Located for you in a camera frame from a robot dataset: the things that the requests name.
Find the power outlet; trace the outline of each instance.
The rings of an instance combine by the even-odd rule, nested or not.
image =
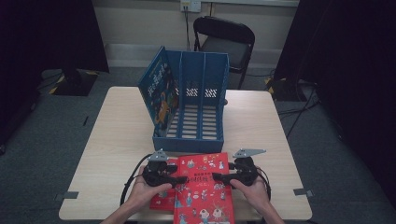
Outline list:
[[[180,11],[201,12],[201,1],[180,0]]]

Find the person's right arm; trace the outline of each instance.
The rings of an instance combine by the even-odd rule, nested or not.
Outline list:
[[[245,186],[240,181],[232,179],[230,183],[242,191],[247,202],[262,215],[268,224],[284,224],[275,208],[270,203],[263,180],[258,176],[253,185]]]

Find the illustrated book cover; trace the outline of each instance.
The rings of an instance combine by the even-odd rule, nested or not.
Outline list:
[[[212,173],[229,173],[227,153],[182,156],[170,162],[177,164],[177,175],[187,176],[188,181],[156,195],[150,208],[170,210],[174,202],[174,224],[234,223],[231,186],[212,177]]]
[[[178,97],[164,46],[151,61],[137,87],[154,123],[154,136],[165,137],[178,108]]]

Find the white wall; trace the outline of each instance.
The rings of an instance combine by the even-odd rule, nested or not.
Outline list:
[[[147,66],[160,45],[187,50],[186,21],[177,1],[93,0],[110,66]],[[209,15],[246,24],[256,35],[250,67],[275,67],[296,7],[202,3],[193,21]]]

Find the chair seat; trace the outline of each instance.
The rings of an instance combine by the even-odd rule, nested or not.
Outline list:
[[[249,55],[249,45],[209,36],[202,45],[201,51],[228,53],[230,67],[240,70],[245,66]]]

